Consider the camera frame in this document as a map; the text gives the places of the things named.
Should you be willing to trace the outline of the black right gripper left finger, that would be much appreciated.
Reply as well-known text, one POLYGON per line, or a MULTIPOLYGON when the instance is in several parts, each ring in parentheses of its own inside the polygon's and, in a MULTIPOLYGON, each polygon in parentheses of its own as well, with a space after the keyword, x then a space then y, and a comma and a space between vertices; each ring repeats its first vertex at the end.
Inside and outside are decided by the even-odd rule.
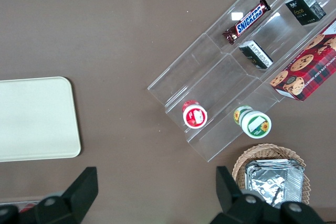
POLYGON ((24 223, 81 223, 98 195, 96 167, 87 167, 60 195, 23 213, 24 223))

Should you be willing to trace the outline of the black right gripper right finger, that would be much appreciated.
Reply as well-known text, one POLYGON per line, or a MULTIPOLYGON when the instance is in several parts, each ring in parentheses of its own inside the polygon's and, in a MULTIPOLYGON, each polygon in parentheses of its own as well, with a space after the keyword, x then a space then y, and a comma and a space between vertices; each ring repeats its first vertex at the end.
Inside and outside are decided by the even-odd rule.
POLYGON ((211 223, 324 223, 306 204, 287 201, 277 209, 243 194, 225 166, 216 167, 216 193, 222 212, 211 223))

